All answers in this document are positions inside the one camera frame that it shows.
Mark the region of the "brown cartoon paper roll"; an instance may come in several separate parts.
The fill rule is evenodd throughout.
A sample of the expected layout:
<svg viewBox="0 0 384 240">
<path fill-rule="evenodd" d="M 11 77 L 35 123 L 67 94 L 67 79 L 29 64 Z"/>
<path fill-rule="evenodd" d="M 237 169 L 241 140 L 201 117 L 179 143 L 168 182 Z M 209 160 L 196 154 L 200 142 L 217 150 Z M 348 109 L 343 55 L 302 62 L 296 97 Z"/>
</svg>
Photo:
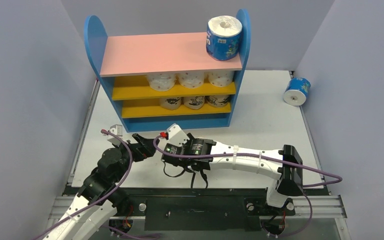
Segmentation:
<svg viewBox="0 0 384 240">
<path fill-rule="evenodd" d="M 230 101 L 230 95 L 208 95 L 205 99 L 210 106 L 214 108 L 222 108 Z"/>
</svg>

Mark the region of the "blue pink yellow shelf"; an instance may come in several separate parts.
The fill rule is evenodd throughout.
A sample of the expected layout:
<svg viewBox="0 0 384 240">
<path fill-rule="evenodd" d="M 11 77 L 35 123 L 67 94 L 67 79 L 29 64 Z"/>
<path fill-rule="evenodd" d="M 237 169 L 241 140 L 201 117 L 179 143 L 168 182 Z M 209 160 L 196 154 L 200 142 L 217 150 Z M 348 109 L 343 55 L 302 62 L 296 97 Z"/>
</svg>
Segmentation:
<svg viewBox="0 0 384 240">
<path fill-rule="evenodd" d="M 205 32 L 109 36 L 96 15 L 84 21 L 83 38 L 89 63 L 126 131 L 161 131 L 176 123 L 184 129 L 222 128 L 231 124 L 251 47 L 251 21 L 246 9 L 238 10 L 242 23 L 238 55 L 227 61 L 212 58 L 205 49 Z M 209 81 L 190 89 L 176 84 L 167 91 L 150 88 L 148 74 L 234 71 L 232 83 L 216 87 Z M 217 108 L 180 106 L 168 110 L 160 98 L 226 95 Z"/>
</svg>

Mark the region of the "white floral paper roll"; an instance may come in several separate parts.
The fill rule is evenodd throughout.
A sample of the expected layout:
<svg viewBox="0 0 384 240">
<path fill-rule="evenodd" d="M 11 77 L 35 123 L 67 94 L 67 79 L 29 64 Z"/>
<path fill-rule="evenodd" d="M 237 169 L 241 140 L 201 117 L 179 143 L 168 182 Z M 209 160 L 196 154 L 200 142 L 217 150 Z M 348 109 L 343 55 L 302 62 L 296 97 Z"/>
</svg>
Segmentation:
<svg viewBox="0 0 384 240">
<path fill-rule="evenodd" d="M 153 90 L 166 92 L 175 85 L 176 75 L 174 73 L 153 73 L 147 74 L 146 79 Z"/>
<path fill-rule="evenodd" d="M 235 72 L 232 70 L 215 70 L 206 73 L 210 84 L 215 87 L 227 87 L 234 80 Z"/>
<path fill-rule="evenodd" d="M 205 72 L 203 71 L 184 71 L 176 74 L 179 84 L 188 89 L 201 87 L 205 81 Z"/>
</svg>

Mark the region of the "blue paper roll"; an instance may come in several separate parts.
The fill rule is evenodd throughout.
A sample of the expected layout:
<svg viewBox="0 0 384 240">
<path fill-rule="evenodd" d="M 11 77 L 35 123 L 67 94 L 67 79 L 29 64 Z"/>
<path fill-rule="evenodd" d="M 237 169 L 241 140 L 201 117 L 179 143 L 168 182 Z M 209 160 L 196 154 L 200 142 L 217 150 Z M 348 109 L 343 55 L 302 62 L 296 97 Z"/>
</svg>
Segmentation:
<svg viewBox="0 0 384 240">
<path fill-rule="evenodd" d="M 311 83 L 306 78 L 294 77 L 283 93 L 283 100 L 291 106 L 299 107 L 306 102 L 310 88 Z"/>
<path fill-rule="evenodd" d="M 218 61 L 228 61 L 239 51 L 243 25 L 233 16 L 221 15 L 208 20 L 206 51 Z"/>
</svg>

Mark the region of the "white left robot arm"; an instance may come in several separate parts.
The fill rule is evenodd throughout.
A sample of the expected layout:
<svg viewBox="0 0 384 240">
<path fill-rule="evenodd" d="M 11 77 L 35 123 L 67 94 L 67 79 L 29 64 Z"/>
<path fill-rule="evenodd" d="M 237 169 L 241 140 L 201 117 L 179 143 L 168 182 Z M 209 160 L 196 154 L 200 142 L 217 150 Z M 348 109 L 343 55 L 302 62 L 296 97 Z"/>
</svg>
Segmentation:
<svg viewBox="0 0 384 240">
<path fill-rule="evenodd" d="M 137 133 L 132 135 L 135 143 L 123 141 L 114 134 L 112 136 L 119 143 L 102 153 L 67 211 L 39 236 L 41 239 L 86 240 L 115 214 L 132 213 L 130 197 L 120 185 L 126 180 L 133 163 L 154 156 L 156 148 L 153 139 Z"/>
</svg>

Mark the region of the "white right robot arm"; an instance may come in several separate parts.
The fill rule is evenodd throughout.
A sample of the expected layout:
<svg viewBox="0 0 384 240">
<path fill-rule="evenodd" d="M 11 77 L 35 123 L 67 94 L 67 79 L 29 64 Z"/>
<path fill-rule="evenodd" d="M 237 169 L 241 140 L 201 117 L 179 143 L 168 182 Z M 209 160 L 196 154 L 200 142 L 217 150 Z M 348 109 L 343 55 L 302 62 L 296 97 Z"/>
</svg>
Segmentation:
<svg viewBox="0 0 384 240">
<path fill-rule="evenodd" d="M 269 214 L 286 206 L 289 198 L 304 194 L 302 161 L 291 145 L 278 150 L 257 150 L 191 138 L 178 144 L 169 141 L 158 151 L 162 153 L 162 161 L 192 172 L 231 169 L 272 179 L 273 183 L 266 188 L 266 196 L 262 199 L 262 207 Z"/>
</svg>

